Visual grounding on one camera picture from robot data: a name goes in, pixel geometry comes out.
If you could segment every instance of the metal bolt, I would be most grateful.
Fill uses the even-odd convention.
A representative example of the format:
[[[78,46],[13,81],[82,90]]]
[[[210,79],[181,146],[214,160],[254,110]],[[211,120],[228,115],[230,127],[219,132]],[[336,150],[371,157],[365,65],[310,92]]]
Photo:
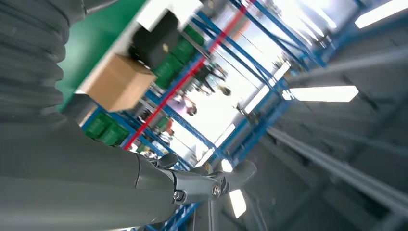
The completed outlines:
[[[183,199],[183,193],[180,191],[175,191],[173,199],[175,199],[176,201],[181,201]]]
[[[221,193],[221,187],[218,184],[214,185],[214,187],[213,187],[213,196],[217,197],[217,196],[219,196],[220,193]]]

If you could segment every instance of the black flexible tube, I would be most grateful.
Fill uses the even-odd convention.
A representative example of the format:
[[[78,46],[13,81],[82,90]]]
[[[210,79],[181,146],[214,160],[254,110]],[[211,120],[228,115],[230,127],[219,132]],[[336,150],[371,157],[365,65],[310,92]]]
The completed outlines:
[[[115,0],[0,0],[0,230],[108,230],[166,220],[174,183],[56,112],[69,27]]]

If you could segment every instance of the red bar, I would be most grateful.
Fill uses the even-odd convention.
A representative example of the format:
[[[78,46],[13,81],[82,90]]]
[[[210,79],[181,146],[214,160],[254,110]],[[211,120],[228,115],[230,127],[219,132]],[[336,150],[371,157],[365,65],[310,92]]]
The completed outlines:
[[[233,29],[233,27],[238,23],[238,21],[244,16],[247,12],[248,6],[241,6],[239,8],[239,12],[236,13],[234,18],[231,22],[227,25],[224,31],[214,40],[213,45],[210,47],[209,52],[212,53],[215,48],[222,42],[222,40],[227,36],[227,34]],[[136,134],[130,138],[123,149],[129,150],[132,143],[142,134],[142,132],[147,128],[147,126],[152,122],[152,120],[157,116],[160,110],[166,105],[167,101],[184,85],[191,77],[197,73],[197,71],[203,66],[205,61],[205,57],[202,57],[195,66],[191,68],[191,70],[184,76],[184,78],[171,90],[171,92],[164,98],[164,100],[158,105],[156,110],[147,118],[146,122],[136,131]]]

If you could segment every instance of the green bin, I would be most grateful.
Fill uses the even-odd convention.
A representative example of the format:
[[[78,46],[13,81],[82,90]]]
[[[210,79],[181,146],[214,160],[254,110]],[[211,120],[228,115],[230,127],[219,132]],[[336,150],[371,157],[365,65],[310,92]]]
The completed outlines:
[[[198,45],[203,46],[205,43],[205,39],[203,36],[200,35],[194,28],[191,26],[187,25],[186,28],[184,29],[184,32],[190,36],[190,38],[195,41]]]
[[[186,26],[186,28],[184,29],[184,32],[198,45],[200,46],[204,45],[205,40],[203,36],[201,36],[191,26]],[[175,49],[172,51],[172,54],[176,56],[178,60],[180,60],[181,63],[187,64],[193,58],[197,50],[194,48],[194,46],[190,42],[188,42],[182,36],[180,36],[180,39],[178,40],[178,42],[179,43],[175,47]]]
[[[97,139],[105,131],[113,120],[103,112],[99,112],[94,118],[94,120],[89,124],[85,130],[85,135]]]
[[[162,89],[167,89],[183,67],[184,65],[176,57],[168,55],[156,69],[152,70],[157,76],[155,84]]]
[[[99,141],[102,143],[112,146],[120,145],[126,137],[129,135],[129,131],[124,129],[118,123],[112,123],[108,129],[99,137]]]

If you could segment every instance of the cardboard box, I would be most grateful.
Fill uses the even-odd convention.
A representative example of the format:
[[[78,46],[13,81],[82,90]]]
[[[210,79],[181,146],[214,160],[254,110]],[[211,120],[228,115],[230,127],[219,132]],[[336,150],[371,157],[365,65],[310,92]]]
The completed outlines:
[[[113,55],[87,94],[108,112],[126,110],[135,106],[155,80],[156,76],[142,64]]]

